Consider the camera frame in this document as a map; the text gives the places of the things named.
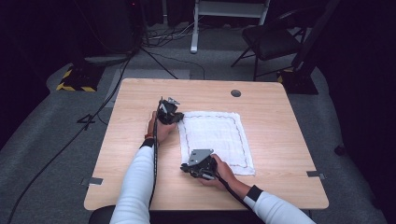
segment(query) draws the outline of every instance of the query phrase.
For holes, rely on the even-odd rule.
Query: black chair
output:
[[[323,14],[323,12],[324,6],[295,9],[277,17],[273,21],[265,23],[264,25],[246,28],[242,32],[242,37],[247,42],[248,48],[241,54],[241,56],[239,56],[231,67],[234,67],[241,59],[255,56],[254,81],[256,80],[256,77],[261,77],[285,69],[281,68],[272,72],[260,75],[257,74],[259,59],[262,61],[268,61],[297,53],[304,43],[307,29],[315,24],[315,21]],[[289,29],[296,27],[300,28],[300,30],[296,34],[292,34]],[[297,35],[302,35],[301,41],[297,40]],[[254,54],[245,56],[250,50],[252,50]]]

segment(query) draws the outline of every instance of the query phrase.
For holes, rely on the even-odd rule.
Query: gray floor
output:
[[[253,59],[230,64],[245,49],[240,30],[209,29],[200,33],[199,48],[190,54],[191,36],[160,47],[147,49],[182,63],[155,56],[168,69],[188,70],[191,79],[250,81]],[[289,58],[262,63],[262,71],[287,63]],[[98,92],[56,91],[68,64],[48,80],[51,94],[31,113],[0,151],[0,223],[7,223],[13,204],[30,180],[73,138],[82,127],[76,121],[93,114],[105,100],[119,65],[108,67]],[[132,58],[128,69],[161,69],[143,51]],[[386,223],[372,204],[366,181],[348,156],[333,149],[342,143],[337,117],[327,84],[318,69],[312,74],[319,95],[289,95],[305,141],[322,180],[330,206],[312,212],[317,223]],[[260,81],[276,81],[270,75]],[[105,107],[100,118],[108,122],[112,108]],[[84,209],[86,187],[100,150],[106,125],[98,118],[40,175],[22,198],[12,223],[88,223],[91,212]]]

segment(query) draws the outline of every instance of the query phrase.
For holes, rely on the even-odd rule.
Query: white towel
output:
[[[185,112],[178,123],[181,163],[187,163],[193,149],[212,148],[236,175],[254,175],[248,140],[236,113]]]

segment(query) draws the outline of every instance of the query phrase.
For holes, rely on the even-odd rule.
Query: white sleeve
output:
[[[149,223],[149,199],[154,183],[154,149],[141,147],[122,182],[110,223]]]
[[[296,206],[265,191],[262,191],[257,200],[246,196],[244,202],[266,224],[315,223]]]

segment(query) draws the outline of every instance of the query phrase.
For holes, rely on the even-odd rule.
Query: person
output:
[[[120,197],[117,201],[110,223],[149,223],[149,200],[154,183],[154,139],[153,129],[156,112],[148,123],[148,134],[142,146],[134,155],[122,182]],[[157,141],[163,142],[176,124],[164,125],[157,122]],[[230,188],[242,199],[256,215],[267,224],[276,223],[315,223],[299,208],[256,186],[248,186],[239,181],[228,164],[212,154],[218,163],[218,173],[228,182]],[[201,184],[225,189],[217,179],[197,178]]]

